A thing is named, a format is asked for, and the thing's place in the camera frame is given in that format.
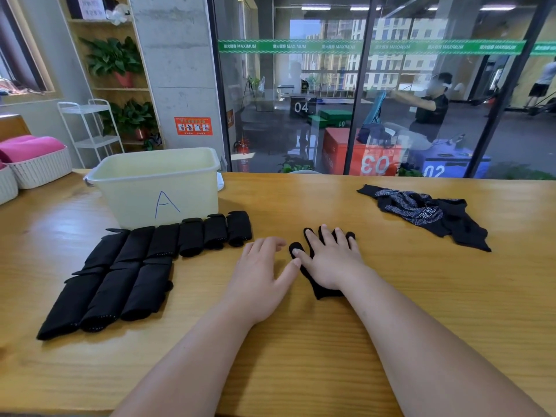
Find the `white paper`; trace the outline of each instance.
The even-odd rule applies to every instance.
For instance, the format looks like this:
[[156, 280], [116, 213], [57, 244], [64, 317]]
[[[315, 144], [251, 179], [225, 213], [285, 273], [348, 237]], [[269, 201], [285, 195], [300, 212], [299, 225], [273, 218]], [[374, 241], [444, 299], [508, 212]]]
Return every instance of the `white paper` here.
[[102, 0], [79, 0], [84, 20], [106, 20], [106, 10]]

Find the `fire extinguisher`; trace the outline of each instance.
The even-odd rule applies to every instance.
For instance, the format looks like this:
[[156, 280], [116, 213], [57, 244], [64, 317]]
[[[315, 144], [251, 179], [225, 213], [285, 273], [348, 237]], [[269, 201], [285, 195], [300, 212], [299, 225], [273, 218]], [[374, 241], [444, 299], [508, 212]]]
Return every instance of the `fire extinguisher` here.
[[[246, 155], [249, 153], [249, 147], [247, 142], [241, 138], [236, 143], [233, 144], [233, 150], [237, 153]], [[239, 172], [249, 172], [249, 160], [246, 158], [240, 159]]]

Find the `white plastic bucket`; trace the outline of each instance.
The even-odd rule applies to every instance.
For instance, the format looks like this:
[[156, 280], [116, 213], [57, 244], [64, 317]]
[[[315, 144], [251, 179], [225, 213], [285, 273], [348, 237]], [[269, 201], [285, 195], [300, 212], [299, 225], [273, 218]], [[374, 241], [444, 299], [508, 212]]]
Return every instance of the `white plastic bucket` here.
[[106, 157], [85, 177], [122, 228], [166, 225], [218, 213], [212, 148], [166, 149]]

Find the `window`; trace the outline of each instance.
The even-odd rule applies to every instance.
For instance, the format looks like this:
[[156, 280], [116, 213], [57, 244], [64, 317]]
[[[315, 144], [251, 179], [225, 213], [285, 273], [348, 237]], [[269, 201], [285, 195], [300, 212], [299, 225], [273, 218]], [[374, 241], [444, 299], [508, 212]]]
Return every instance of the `window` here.
[[33, 54], [8, 0], [0, 0], [0, 77], [13, 81], [18, 89], [46, 91]]

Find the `warning sticker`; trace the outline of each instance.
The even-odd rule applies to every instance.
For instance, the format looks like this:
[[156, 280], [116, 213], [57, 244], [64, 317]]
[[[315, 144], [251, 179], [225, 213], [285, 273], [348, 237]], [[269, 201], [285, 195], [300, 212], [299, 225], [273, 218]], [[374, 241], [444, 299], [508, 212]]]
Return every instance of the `warning sticker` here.
[[212, 136], [209, 117], [174, 117], [179, 136]]

